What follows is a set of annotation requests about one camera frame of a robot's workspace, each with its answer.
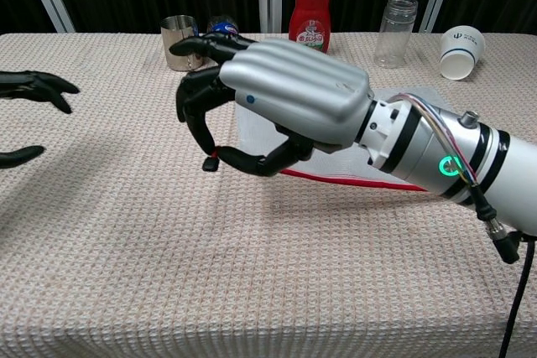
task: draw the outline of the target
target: black band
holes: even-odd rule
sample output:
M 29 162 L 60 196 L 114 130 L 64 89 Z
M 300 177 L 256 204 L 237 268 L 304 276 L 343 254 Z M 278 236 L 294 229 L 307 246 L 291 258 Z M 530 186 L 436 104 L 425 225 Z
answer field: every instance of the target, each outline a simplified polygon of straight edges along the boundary
M 490 127 L 488 127 L 484 123 L 480 123 L 479 127 L 480 127 L 479 141 L 472 155 L 472 159 L 470 160 L 470 166 L 472 167 L 474 172 L 477 171 L 477 169 L 481 165 L 481 162 L 483 161 L 483 158 L 485 157 L 485 152 L 487 151 L 488 139 L 490 138 Z M 464 182 L 464 180 L 462 180 L 459 177 L 459 179 L 455 181 L 455 183 L 452 184 L 448 190 L 446 190 L 443 194 L 441 194 L 441 197 L 450 199 L 451 197 L 459 193 L 465 187 L 465 185 L 466 183 Z
M 399 134 L 397 141 L 392 148 L 392 152 L 389 154 L 388 159 L 384 162 L 384 165 L 380 168 L 381 171 L 386 174 L 391 174 L 395 167 L 401 161 L 401 158 L 406 153 L 406 149 L 410 144 L 410 140 L 414 136 L 414 132 L 420 123 L 421 115 L 420 113 L 412 106 L 410 109 L 409 115 L 406 118 L 404 123 L 403 130 Z
M 496 150 L 496 155 L 494 156 L 493 164 L 488 169 L 485 179 L 479 184 L 483 194 L 487 193 L 488 188 L 491 187 L 494 180 L 498 176 L 500 169 L 502 169 L 503 161 L 507 156 L 507 151 L 509 150 L 509 143 L 511 142 L 511 137 L 509 133 L 504 132 L 503 130 L 498 130 L 500 135 L 500 141 L 498 142 L 498 149 Z M 464 199 L 460 205 L 471 205 L 473 203 L 472 197 L 469 196 Z
M 356 143 L 360 143 L 360 140 L 362 140 L 363 133 L 366 131 L 366 127 L 369 124 L 369 118 L 373 114 L 376 106 L 377 102 L 375 100 L 371 101 L 369 104 L 368 113 L 366 113 L 366 117 L 364 117 L 360 130 L 358 130 L 358 134 L 356 135 L 356 140 L 354 140 Z

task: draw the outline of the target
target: black cable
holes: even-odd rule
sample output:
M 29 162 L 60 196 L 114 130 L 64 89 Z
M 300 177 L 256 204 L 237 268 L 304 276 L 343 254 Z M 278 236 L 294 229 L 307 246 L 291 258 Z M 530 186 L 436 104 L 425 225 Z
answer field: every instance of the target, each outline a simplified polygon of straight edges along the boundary
M 503 333 L 502 348 L 500 349 L 499 358 L 505 358 L 507 355 L 507 348 L 509 347 L 509 341 L 511 340 L 511 334 L 513 333 L 514 321 L 517 319 L 517 313 L 519 311 L 520 302 L 526 289 L 526 283 L 528 282 L 529 270 L 531 269 L 531 263 L 534 260 L 535 253 L 535 240 L 533 238 L 528 239 L 528 249 L 526 250 L 526 258 L 524 260 L 524 267 L 520 273 L 519 286 L 517 292 L 514 295 L 513 305 L 511 306 L 511 312 L 509 313 L 509 319 L 505 326 L 505 333 Z

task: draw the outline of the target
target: clear plastic jar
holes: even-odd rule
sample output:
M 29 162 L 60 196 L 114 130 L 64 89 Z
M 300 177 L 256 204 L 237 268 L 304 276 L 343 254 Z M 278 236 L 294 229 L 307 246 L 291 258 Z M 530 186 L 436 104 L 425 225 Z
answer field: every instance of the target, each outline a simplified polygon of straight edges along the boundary
M 417 0 L 388 0 L 375 49 L 377 65 L 392 69 L 404 65 L 404 53 L 417 12 Z

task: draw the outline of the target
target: silver robotic hand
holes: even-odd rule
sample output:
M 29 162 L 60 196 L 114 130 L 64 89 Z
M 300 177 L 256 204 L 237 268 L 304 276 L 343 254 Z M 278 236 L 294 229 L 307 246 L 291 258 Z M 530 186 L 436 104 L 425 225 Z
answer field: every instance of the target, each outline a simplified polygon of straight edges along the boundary
M 37 102 L 51 102 L 64 113 L 71 113 L 62 92 L 77 94 L 78 88 L 69 81 L 40 71 L 0 71 L 0 98 L 24 98 Z M 0 153 L 0 169 L 14 168 L 38 157 L 42 146 L 28 146 L 9 153 Z
M 219 64 L 189 73 L 177 91 L 179 120 L 209 155 L 205 170 L 216 170 L 221 159 L 245 173 L 269 176 L 307 160 L 315 148 L 333 153 L 358 143 L 373 167 L 474 209 L 503 249 L 504 261 L 518 259 L 517 240 L 499 221 L 537 235 L 537 190 L 531 180 L 537 179 L 537 147 L 480 123 L 476 114 L 427 109 L 423 100 L 403 94 L 376 100 L 364 70 L 285 39 L 257 43 L 209 34 L 185 39 L 170 51 L 196 52 Z M 266 157 L 217 148 L 205 113 L 227 101 L 269 119 L 289 139 Z M 452 137 L 466 174 L 446 151 L 447 137 L 438 136 L 442 131 Z

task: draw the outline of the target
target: textured fabric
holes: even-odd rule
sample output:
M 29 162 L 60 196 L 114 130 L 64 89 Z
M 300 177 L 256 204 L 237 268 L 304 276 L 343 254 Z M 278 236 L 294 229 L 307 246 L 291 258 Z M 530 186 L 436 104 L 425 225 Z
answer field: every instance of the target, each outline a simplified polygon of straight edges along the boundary
M 373 89 L 434 86 L 456 111 L 537 142 L 537 38 L 485 37 L 460 82 L 439 75 L 436 34 L 413 34 L 397 70 L 373 64 L 376 34 L 335 34 L 330 52 Z M 224 164 L 204 173 L 158 35 L 9 34 L 0 48 L 0 70 L 81 88 L 70 116 L 0 100 L 0 149 L 47 148 L 0 172 L 0 355 L 498 353 L 522 264 L 500 262 L 470 210 Z M 220 144 L 238 142 L 233 111 L 208 116 Z M 536 315 L 532 275 L 511 356 L 535 356 Z

